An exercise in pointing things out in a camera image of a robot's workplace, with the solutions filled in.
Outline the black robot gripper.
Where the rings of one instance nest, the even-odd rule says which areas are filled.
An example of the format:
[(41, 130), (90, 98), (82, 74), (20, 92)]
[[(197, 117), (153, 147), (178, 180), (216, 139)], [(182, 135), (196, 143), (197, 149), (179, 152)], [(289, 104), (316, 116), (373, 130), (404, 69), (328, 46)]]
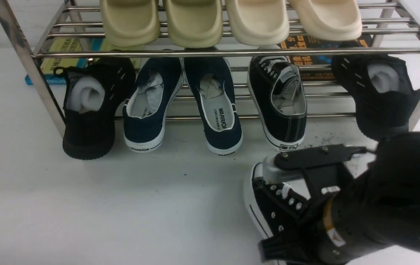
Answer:
[(361, 215), (367, 170), (357, 178), (344, 163), (367, 153), (365, 146), (315, 146), (269, 156), (262, 163), (263, 179), (282, 183), (304, 179), (310, 198), (291, 189), (269, 195), (267, 201), (288, 224), (259, 243), (262, 261), (288, 265), (345, 265), (380, 250), (380, 239)]

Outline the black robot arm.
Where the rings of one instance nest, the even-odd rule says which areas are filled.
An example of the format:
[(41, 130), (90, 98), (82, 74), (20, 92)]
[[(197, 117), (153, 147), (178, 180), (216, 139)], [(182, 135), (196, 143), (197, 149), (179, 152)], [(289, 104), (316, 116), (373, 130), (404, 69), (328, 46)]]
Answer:
[(248, 204), (263, 263), (346, 265), (393, 245), (420, 252), (420, 131), (267, 157)]

